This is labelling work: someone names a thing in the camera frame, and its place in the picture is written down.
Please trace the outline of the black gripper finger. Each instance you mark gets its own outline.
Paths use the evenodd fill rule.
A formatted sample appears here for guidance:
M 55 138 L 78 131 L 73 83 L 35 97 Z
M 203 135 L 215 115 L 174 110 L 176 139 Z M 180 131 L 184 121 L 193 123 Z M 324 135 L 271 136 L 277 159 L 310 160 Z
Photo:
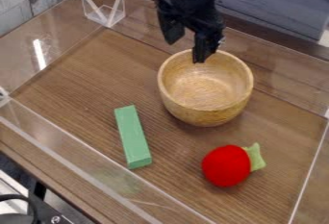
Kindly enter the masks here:
M 159 10 L 156 15 L 162 35 L 166 42 L 172 45 L 184 36 L 184 26 L 180 23 L 180 16 L 163 10 Z
M 209 56 L 215 53 L 221 45 L 223 34 L 221 31 L 197 32 L 194 34 L 193 62 L 203 63 Z

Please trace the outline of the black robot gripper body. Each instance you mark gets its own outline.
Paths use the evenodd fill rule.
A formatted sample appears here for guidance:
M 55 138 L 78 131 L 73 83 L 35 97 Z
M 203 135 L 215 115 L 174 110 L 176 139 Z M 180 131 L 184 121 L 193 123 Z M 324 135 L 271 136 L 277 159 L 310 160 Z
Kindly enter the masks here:
M 194 33 L 222 32 L 223 18 L 214 2 L 215 0 L 156 0 L 156 11 L 178 14 L 184 29 Z

